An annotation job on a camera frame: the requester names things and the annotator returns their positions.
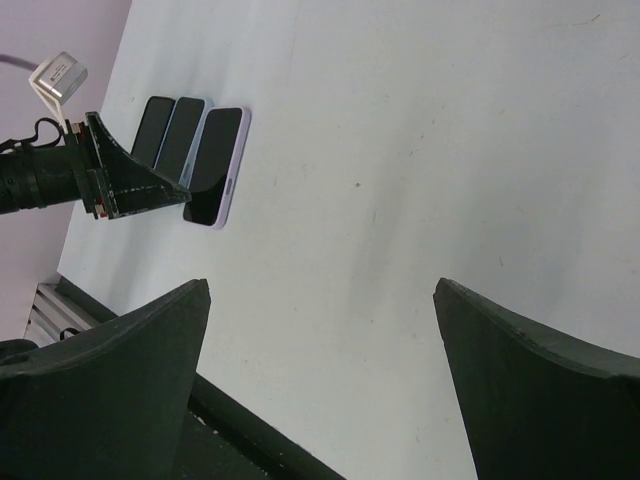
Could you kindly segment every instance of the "pink wall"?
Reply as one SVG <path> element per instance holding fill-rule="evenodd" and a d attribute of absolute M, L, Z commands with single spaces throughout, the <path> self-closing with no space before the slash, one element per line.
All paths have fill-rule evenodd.
<path fill-rule="evenodd" d="M 100 110 L 131 0 L 0 0 L 0 53 L 35 63 L 68 51 L 89 78 L 65 105 L 78 121 Z M 0 142 L 32 135 L 48 111 L 28 72 L 0 65 Z M 22 337 L 36 285 L 58 266 L 72 205 L 0 216 L 0 340 Z"/>

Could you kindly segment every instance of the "smartphone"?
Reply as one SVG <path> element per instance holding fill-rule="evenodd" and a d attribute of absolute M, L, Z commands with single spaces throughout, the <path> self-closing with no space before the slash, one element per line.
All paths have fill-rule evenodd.
<path fill-rule="evenodd" d="M 213 108 L 207 113 L 190 173 L 186 221 L 216 229 L 227 222 L 250 122 L 251 113 L 242 107 Z"/>
<path fill-rule="evenodd" d="M 182 186 L 188 186 L 183 173 L 191 170 L 202 133 L 206 112 L 213 106 L 204 98 L 180 97 L 173 108 L 155 170 Z"/>
<path fill-rule="evenodd" d="M 138 133 L 133 141 L 131 156 L 149 168 L 156 165 L 175 104 L 176 101 L 168 97 L 154 96 L 147 100 Z"/>

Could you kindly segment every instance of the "purple smartphone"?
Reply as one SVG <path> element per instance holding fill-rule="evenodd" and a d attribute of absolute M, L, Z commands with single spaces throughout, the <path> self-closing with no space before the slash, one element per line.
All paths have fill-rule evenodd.
<path fill-rule="evenodd" d="M 242 107 L 207 113 L 192 171 L 187 172 L 191 201 L 184 207 L 186 221 L 224 227 L 250 122 L 251 113 Z"/>

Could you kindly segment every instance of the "white table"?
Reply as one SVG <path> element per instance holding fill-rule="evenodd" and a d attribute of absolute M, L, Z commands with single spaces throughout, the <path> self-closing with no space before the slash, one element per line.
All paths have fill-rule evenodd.
<path fill-rule="evenodd" d="M 431 294 L 454 278 L 640 355 L 633 0 L 137 0 L 103 118 L 242 104 L 229 223 L 96 222 L 60 273 L 124 313 L 206 277 L 198 371 L 353 479 L 475 478 Z"/>

